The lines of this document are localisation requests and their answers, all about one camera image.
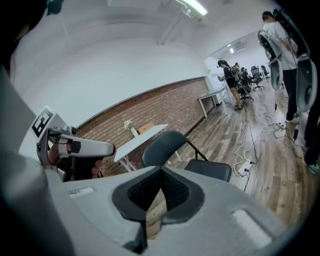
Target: red brick wall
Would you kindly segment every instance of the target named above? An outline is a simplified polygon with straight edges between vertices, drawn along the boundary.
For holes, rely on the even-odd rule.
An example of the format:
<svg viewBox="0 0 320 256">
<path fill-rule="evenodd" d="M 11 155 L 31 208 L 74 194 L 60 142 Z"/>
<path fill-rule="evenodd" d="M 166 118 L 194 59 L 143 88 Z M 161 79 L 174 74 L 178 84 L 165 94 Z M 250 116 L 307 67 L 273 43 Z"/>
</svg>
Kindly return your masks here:
<svg viewBox="0 0 320 256">
<path fill-rule="evenodd" d="M 168 124 L 167 130 L 186 134 L 204 117 L 198 98 L 206 91 L 204 78 L 166 85 L 102 112 L 79 127 L 77 136 L 113 143 L 118 148 L 133 138 L 133 134 L 123 128 L 124 121 L 128 119 L 132 119 L 136 130 L 152 121 L 154 125 Z M 214 106 L 210 97 L 203 100 L 203 105 L 207 112 Z M 143 151 L 154 138 L 146 141 L 129 155 L 129 160 L 135 168 L 143 167 Z M 115 156 L 104 158 L 101 168 L 104 176 L 126 172 L 122 165 L 114 163 L 114 158 Z"/>
</svg>

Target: chair seat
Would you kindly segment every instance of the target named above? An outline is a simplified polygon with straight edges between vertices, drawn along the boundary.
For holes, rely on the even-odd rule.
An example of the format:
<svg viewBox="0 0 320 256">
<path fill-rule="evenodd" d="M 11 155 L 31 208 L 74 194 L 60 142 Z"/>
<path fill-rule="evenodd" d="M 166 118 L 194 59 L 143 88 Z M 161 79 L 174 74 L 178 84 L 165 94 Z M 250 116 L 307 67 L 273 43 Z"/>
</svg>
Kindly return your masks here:
<svg viewBox="0 0 320 256">
<path fill-rule="evenodd" d="M 231 167 L 220 162 L 191 159 L 184 168 L 187 171 L 228 182 L 231 176 Z"/>
</svg>

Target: woman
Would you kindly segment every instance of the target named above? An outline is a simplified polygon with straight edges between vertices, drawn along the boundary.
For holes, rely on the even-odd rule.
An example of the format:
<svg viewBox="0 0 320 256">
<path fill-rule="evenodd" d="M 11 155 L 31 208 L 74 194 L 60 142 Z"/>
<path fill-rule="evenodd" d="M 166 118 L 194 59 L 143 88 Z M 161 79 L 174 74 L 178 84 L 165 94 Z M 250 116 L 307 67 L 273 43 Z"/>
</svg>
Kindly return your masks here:
<svg viewBox="0 0 320 256">
<path fill-rule="evenodd" d="M 236 111 L 242 110 L 243 107 L 241 105 L 241 99 L 238 94 L 237 85 L 236 85 L 234 77 L 231 73 L 229 64 L 225 60 L 221 59 L 218 61 L 218 66 L 220 68 L 223 68 L 224 78 L 226 80 L 226 83 L 228 84 L 230 91 L 232 92 L 232 94 L 235 98 L 236 106 L 235 106 L 234 110 L 236 110 Z"/>
</svg>

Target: white t-shirt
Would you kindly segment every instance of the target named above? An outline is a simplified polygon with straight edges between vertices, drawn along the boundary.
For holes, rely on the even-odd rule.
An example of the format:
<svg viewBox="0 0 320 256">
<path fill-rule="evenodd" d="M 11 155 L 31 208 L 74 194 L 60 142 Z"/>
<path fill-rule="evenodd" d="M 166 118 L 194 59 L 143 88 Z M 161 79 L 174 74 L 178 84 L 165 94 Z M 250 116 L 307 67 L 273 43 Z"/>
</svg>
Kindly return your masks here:
<svg viewBox="0 0 320 256">
<path fill-rule="evenodd" d="M 270 36 L 275 38 L 276 40 L 279 40 L 283 42 L 287 37 L 286 31 L 284 28 L 280 25 L 279 22 L 270 22 L 270 23 L 265 23 L 263 25 L 263 30 L 267 32 Z M 283 70 L 294 70 L 297 68 L 297 58 L 294 56 L 294 54 L 286 48 L 286 46 L 283 43 L 280 43 L 278 45 L 281 50 L 282 54 L 279 56 L 278 60 L 282 64 L 282 69 Z"/>
</svg>

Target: flower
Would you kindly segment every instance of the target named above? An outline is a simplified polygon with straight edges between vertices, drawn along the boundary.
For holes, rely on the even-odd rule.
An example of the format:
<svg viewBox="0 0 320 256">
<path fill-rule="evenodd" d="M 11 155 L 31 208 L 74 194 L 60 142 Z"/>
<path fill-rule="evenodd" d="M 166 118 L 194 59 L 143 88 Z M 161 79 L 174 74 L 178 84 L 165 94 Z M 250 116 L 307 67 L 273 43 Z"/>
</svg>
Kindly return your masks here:
<svg viewBox="0 0 320 256">
<path fill-rule="evenodd" d="M 130 131 L 132 127 L 133 127 L 133 125 L 132 125 L 131 119 L 124 121 L 123 128 L 124 128 L 125 130 Z"/>
</svg>

